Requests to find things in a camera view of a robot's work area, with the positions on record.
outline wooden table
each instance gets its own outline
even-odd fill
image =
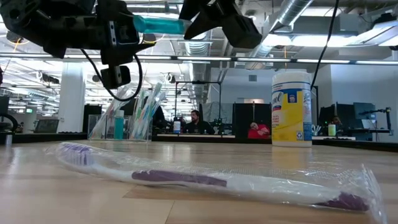
[[[235,138],[235,135],[218,135],[218,134],[158,134],[160,137],[183,137],[183,138]],[[312,136],[312,140],[334,139],[334,136]],[[355,137],[343,136],[339,139],[348,139],[355,141]]]
[[[350,169],[361,163],[379,181],[389,223],[398,223],[398,154],[329,146],[80,141],[165,163],[241,169]],[[243,200],[184,189],[144,187],[65,170],[43,148],[52,143],[0,146],[0,217],[8,223],[370,223],[361,213]]]

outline white canister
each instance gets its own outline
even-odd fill
[[[329,136],[336,136],[336,125],[335,124],[329,124],[328,125],[328,135]]]
[[[174,134],[180,134],[180,132],[181,132],[181,122],[180,121],[174,121],[173,133]]]
[[[311,147],[311,74],[284,72],[272,78],[272,144]]]

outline yellow label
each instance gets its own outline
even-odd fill
[[[272,140],[312,140],[309,83],[288,82],[272,86]]]

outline man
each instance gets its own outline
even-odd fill
[[[199,111],[193,110],[191,112],[192,122],[184,126],[185,133],[192,134],[214,134],[214,129],[206,121],[200,121]]]
[[[265,124],[252,122],[248,132],[249,139],[267,139],[269,138],[269,128]]]
[[[333,119],[331,120],[331,124],[341,125],[340,118],[338,116],[334,116]]]

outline plastic wrapper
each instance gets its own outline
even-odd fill
[[[161,83],[156,84],[154,91],[149,94],[146,102],[145,98],[148,92],[141,90],[139,93],[134,114],[129,122],[129,140],[146,141],[148,139],[148,130],[151,128],[152,117],[167,94],[167,92],[161,91],[161,88]],[[116,96],[127,98],[128,95],[131,95],[131,89],[131,85],[126,85],[116,93]],[[117,117],[116,112],[127,103],[128,101],[121,102],[114,99],[95,124],[89,139],[104,139],[106,126],[114,124],[114,120]]]
[[[118,90],[116,96],[119,98],[125,98],[131,94],[131,90],[132,84],[125,85]],[[105,135],[106,124],[114,123],[113,119],[116,116],[116,112],[127,103],[128,101],[122,102],[113,99],[110,106],[106,109],[105,113],[102,114],[101,118],[95,124],[92,132],[89,135],[89,139],[103,139],[103,136]]]
[[[177,164],[63,142],[46,149],[67,169],[141,185],[182,186],[274,203],[332,208],[371,215],[387,223],[371,170],[242,169],[222,164]]]

